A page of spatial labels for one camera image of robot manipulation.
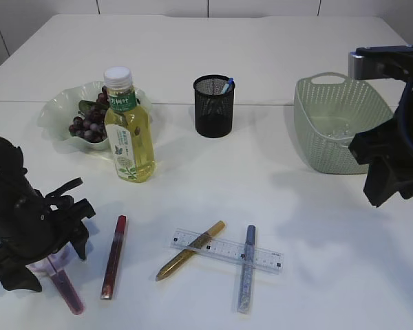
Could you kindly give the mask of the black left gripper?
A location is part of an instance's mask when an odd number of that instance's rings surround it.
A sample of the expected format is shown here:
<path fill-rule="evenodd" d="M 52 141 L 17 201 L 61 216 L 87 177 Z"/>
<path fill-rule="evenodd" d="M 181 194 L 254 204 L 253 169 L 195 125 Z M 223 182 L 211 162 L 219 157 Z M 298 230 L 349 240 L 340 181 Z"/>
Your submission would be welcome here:
<path fill-rule="evenodd" d="M 88 200 L 74 201 L 67 194 L 83 183 L 81 178 L 42 195 L 26 173 L 21 148 L 0 137 L 0 283 L 7 291 L 42 292 L 27 265 L 67 243 L 85 261 L 89 232 L 83 219 L 95 211 Z"/>

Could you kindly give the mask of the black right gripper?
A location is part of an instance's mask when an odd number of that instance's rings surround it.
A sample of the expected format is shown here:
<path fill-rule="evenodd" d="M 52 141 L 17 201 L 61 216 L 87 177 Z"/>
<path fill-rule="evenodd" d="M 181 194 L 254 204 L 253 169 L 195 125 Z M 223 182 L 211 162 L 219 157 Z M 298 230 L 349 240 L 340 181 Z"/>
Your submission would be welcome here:
<path fill-rule="evenodd" d="M 358 164 L 368 165 L 363 192 L 375 207 L 398 192 L 404 199 L 413 197 L 413 51 L 398 54 L 394 62 L 399 69 L 398 79 L 405 82 L 396 120 L 357 133 L 348 147 Z M 405 152 L 403 169 L 397 158 L 399 137 Z"/>

